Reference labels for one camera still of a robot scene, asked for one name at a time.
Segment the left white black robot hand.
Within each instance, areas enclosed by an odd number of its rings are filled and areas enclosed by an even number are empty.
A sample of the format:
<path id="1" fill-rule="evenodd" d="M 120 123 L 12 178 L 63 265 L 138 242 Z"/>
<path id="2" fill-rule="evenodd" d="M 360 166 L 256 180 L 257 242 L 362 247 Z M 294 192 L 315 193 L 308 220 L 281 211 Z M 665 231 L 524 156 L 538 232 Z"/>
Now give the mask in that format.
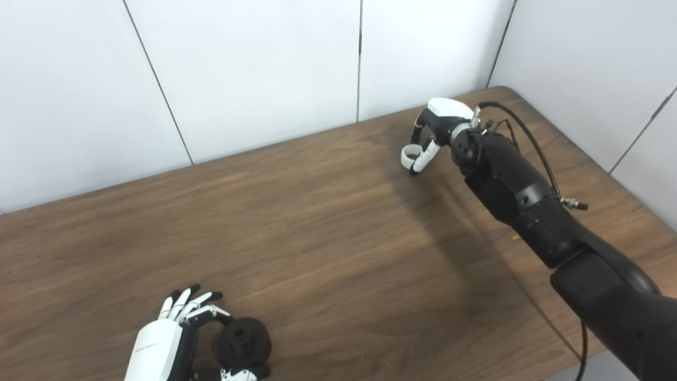
<path id="1" fill-rule="evenodd" d="M 193 284 L 167 296 L 157 318 L 137 334 L 126 380 L 262 380 L 271 369 L 272 342 L 263 322 L 234 318 L 217 306 L 221 292 L 200 292 Z M 222 325 L 214 340 L 217 367 L 196 369 L 200 329 L 210 322 Z"/>

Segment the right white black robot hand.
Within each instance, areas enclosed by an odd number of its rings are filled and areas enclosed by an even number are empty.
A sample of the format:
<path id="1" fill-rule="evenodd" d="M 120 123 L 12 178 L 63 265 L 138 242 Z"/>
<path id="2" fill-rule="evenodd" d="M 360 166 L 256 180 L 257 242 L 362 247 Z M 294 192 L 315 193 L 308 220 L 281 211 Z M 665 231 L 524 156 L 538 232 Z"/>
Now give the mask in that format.
<path id="1" fill-rule="evenodd" d="M 409 144 L 401 150 L 400 161 L 416 176 L 443 147 L 452 147 L 460 135 L 479 124 L 476 111 L 446 97 L 433 97 L 416 116 Z"/>

